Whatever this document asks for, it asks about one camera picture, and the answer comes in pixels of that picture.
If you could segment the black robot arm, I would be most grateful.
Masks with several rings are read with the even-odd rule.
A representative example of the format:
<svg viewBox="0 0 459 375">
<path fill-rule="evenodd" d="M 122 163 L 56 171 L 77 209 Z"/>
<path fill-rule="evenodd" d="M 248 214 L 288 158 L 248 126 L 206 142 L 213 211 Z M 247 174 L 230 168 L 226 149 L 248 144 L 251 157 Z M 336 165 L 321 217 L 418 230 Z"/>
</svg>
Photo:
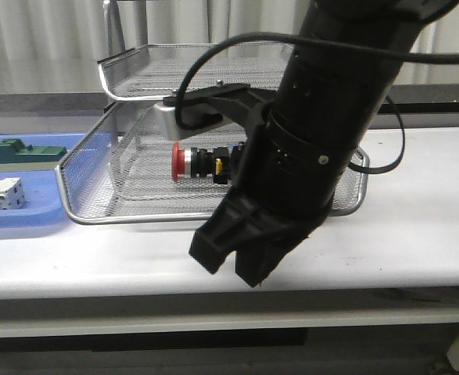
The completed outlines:
<svg viewBox="0 0 459 375">
<path fill-rule="evenodd" d="M 231 253 L 250 286 L 323 224 L 335 188 L 401 64 L 296 46 L 271 100 L 241 91 L 210 99 L 249 136 L 236 177 L 196 230 L 190 255 L 215 273 Z"/>
</svg>

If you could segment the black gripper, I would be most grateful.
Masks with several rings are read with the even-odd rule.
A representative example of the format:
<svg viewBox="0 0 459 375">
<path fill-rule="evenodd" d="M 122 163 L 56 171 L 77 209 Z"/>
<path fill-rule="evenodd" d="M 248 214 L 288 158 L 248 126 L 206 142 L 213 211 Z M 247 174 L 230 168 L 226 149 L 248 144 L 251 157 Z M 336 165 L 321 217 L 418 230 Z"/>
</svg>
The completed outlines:
<svg viewBox="0 0 459 375">
<path fill-rule="evenodd" d="M 300 159 L 258 127 L 236 181 L 195 231 L 190 256 L 216 273 L 235 253 L 236 274 L 254 288 L 326 218 L 331 197 L 314 189 L 320 174 L 311 157 Z"/>
</svg>

